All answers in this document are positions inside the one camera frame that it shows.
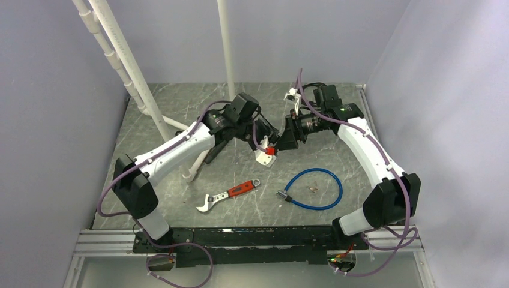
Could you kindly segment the silver lock keys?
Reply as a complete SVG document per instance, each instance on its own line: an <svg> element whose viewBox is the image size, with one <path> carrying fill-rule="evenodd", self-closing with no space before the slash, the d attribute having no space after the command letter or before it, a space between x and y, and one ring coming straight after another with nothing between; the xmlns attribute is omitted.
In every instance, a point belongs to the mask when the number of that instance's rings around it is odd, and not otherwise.
<svg viewBox="0 0 509 288"><path fill-rule="evenodd" d="M307 189L309 189L312 193L317 193L319 191L318 183L315 181L312 185L307 185Z"/></svg>

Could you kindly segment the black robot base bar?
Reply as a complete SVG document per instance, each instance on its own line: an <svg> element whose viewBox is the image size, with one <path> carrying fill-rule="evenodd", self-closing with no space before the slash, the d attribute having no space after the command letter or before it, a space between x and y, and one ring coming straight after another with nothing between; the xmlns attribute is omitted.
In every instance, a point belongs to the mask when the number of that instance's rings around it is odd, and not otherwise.
<svg viewBox="0 0 509 288"><path fill-rule="evenodd" d="M133 242L135 254L169 254L179 268L197 265L306 262L324 265L335 253L367 250L363 237L341 236L331 225L274 227L174 228L170 237L151 244L143 232Z"/></svg>

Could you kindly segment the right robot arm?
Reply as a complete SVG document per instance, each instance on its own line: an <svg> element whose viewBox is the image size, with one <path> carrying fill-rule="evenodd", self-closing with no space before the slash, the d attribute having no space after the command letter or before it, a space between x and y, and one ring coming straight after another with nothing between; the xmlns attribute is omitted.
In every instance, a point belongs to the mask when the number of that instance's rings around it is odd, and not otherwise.
<svg viewBox="0 0 509 288"><path fill-rule="evenodd" d="M421 187L417 174L406 173L396 164L373 135L360 108L343 103L334 85L318 85L313 91L313 104L306 103L301 93L300 89L291 88L285 94L294 109L285 117L285 130L276 150L297 149L309 134L330 130L353 152L372 187L360 208L333 220L333 246L345 249L353 243L354 235L399 221L408 225ZM303 103L308 114L299 111Z"/></svg>

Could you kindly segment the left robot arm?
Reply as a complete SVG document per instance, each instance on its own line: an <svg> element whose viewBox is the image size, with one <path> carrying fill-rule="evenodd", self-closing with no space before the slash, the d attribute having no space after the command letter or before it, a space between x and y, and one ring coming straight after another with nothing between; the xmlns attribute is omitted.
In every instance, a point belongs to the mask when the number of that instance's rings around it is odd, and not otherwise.
<svg viewBox="0 0 509 288"><path fill-rule="evenodd" d="M157 186L189 158L223 142L239 139L255 150L267 140L274 146L279 131L262 115L259 102L246 93L233 101L223 100L220 109L208 106L186 130L161 146L138 155L119 157L111 190L149 235L149 245L158 252L171 247L173 230L158 210Z"/></svg>

